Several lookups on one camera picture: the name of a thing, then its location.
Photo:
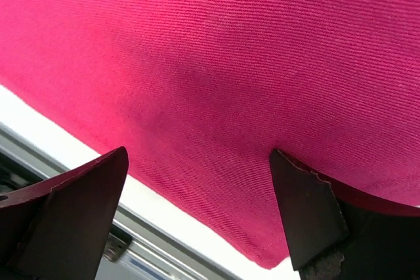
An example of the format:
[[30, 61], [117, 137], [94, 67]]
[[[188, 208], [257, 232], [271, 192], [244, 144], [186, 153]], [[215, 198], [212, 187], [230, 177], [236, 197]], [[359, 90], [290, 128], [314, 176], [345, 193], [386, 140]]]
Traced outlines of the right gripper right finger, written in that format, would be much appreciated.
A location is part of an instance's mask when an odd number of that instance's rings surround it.
[[280, 150], [269, 157], [301, 279], [418, 279], [419, 209], [363, 192]]

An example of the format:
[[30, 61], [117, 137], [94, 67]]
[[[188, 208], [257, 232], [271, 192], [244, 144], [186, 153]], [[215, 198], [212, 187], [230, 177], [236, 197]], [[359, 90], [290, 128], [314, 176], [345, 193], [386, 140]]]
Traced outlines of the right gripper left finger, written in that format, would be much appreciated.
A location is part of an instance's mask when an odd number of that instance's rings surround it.
[[94, 279], [128, 167], [120, 147], [1, 195], [1, 278]]

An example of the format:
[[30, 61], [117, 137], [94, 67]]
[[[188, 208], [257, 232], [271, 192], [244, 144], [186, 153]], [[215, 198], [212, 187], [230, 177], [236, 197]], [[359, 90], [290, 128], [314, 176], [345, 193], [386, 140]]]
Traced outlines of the pink trousers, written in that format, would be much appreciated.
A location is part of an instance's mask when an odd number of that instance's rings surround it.
[[1, 0], [1, 84], [266, 269], [274, 148], [419, 204], [419, 0]]

